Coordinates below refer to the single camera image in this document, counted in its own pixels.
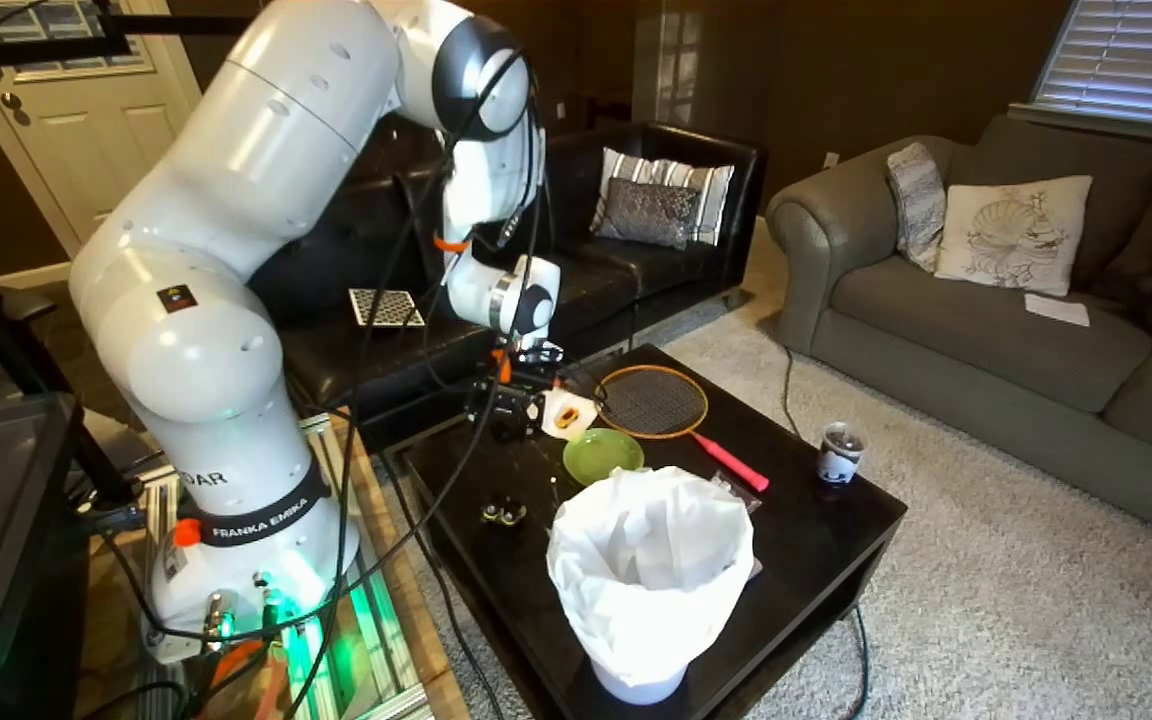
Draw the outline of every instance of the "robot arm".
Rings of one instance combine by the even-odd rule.
[[[269,4],[69,275],[99,363],[199,509],[199,533],[153,572],[168,628],[199,631],[218,608],[226,628],[260,628],[271,593],[311,613],[356,552],[286,405],[280,336],[242,283],[315,225],[384,110],[453,149],[453,306],[518,346],[549,340],[556,268],[485,268],[467,244],[541,184],[528,73],[504,35],[443,0]],[[193,653],[157,642],[160,660]]]

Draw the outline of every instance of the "green cup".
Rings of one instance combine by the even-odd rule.
[[[644,469],[644,447],[627,432],[588,428],[563,447],[563,469],[577,483],[611,475],[611,469]]]

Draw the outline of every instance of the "can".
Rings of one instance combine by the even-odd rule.
[[[850,483],[859,472],[865,440],[847,423],[830,423],[820,435],[814,475],[823,483]]]

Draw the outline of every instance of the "carpet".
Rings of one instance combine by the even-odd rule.
[[[742,286],[738,306],[695,303],[638,342],[782,423],[789,360],[760,328],[780,306],[774,281]],[[907,503],[859,594],[871,654],[865,715],[1152,715],[1152,526],[799,355],[789,408],[807,440],[830,421],[859,428],[859,472]],[[524,715],[471,622],[464,637],[501,710]],[[453,637],[449,653],[471,715],[491,715]],[[749,715],[834,720],[854,687],[850,628],[834,622]]]

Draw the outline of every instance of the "racket handle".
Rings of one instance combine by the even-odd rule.
[[[708,440],[708,435],[699,435],[699,432],[691,432],[691,440],[714,460],[714,462],[725,462],[725,472],[731,472],[742,488],[750,488],[750,493],[767,493],[767,475],[765,472],[754,472],[754,469],[749,469],[738,457],[731,457],[721,440]]]

